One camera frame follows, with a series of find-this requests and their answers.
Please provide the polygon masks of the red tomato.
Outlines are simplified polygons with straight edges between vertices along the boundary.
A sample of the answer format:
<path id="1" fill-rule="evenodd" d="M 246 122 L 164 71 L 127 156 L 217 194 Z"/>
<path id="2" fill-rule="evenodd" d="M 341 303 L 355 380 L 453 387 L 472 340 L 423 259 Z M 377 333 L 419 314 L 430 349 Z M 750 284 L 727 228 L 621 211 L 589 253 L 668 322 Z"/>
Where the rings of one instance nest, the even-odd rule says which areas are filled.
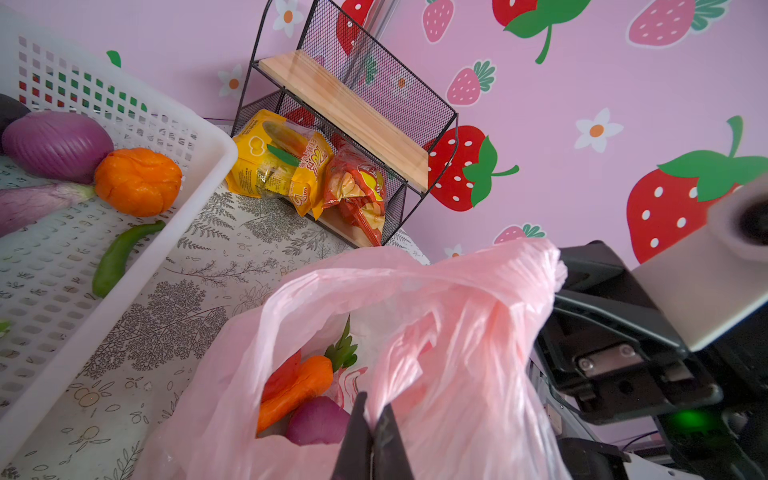
<path id="1" fill-rule="evenodd" d="M 301 351 L 298 350 L 271 374 L 264 386 L 262 401 L 271 400 L 292 385 L 298 377 L 300 365 Z"/>

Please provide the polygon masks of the orange carrot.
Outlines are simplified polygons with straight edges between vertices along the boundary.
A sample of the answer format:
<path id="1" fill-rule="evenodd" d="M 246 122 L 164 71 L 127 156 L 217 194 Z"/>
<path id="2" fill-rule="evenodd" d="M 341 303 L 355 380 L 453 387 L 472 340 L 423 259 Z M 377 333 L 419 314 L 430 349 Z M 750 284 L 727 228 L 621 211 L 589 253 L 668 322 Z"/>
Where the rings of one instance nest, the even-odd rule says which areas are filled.
<path id="1" fill-rule="evenodd" d="M 351 317 L 348 316 L 340 338 L 330 344 L 323 355 L 302 361 L 298 377 L 288 388 L 271 400 L 260 402 L 256 434 L 281 421 L 304 403 L 320 397 L 332 385 L 334 375 L 342 368 L 357 362 L 357 344 L 351 336 Z"/>

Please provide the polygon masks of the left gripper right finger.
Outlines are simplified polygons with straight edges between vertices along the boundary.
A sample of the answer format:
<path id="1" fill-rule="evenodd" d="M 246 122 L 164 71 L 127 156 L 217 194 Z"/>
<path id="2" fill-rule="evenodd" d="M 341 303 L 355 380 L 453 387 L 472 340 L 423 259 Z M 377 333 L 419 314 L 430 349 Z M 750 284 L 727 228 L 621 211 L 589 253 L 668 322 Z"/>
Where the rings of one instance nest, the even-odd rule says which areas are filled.
<path id="1" fill-rule="evenodd" d="M 386 405 L 373 432 L 372 478 L 414 480 L 393 408 Z"/>

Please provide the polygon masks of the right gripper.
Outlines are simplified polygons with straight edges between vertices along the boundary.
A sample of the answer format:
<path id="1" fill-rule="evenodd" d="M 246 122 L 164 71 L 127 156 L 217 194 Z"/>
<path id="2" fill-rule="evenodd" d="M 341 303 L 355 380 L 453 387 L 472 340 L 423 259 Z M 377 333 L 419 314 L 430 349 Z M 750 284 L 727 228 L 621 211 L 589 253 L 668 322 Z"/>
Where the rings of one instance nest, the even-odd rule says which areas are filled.
<path id="1" fill-rule="evenodd" d="M 703 478 L 765 478 L 766 309 L 692 351 L 605 243 L 561 257 L 567 277 L 534 343 L 551 392 L 593 425 L 652 418 L 672 460 Z"/>

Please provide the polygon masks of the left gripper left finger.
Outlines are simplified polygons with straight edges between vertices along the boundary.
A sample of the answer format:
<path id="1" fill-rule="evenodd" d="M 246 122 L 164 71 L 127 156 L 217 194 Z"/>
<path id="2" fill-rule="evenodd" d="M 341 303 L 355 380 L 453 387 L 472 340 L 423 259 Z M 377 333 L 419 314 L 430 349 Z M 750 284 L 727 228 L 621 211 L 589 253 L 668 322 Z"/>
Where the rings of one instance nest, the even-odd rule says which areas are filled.
<path id="1" fill-rule="evenodd" d="M 369 480 L 372 474 L 373 436 L 365 419 L 367 393 L 355 400 L 331 480 Z"/>

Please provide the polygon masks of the pink plastic grocery bag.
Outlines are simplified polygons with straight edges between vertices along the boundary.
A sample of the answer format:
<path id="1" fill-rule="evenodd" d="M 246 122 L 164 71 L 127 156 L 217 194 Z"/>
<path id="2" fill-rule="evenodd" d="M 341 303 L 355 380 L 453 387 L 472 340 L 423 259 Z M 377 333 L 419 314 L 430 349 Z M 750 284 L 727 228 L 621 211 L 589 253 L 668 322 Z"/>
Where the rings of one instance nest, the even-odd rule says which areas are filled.
<path id="1" fill-rule="evenodd" d="M 375 423 L 394 410 L 418 479 L 565 479 L 528 377 L 533 343 L 567 270 L 545 239 L 433 265 L 395 247 L 356 249 L 285 277 L 223 326 L 172 417 L 148 438 L 138 479 L 327 479 L 335 445 L 256 435 L 269 376 L 343 332 L 357 363 L 340 383 L 367 394 Z"/>

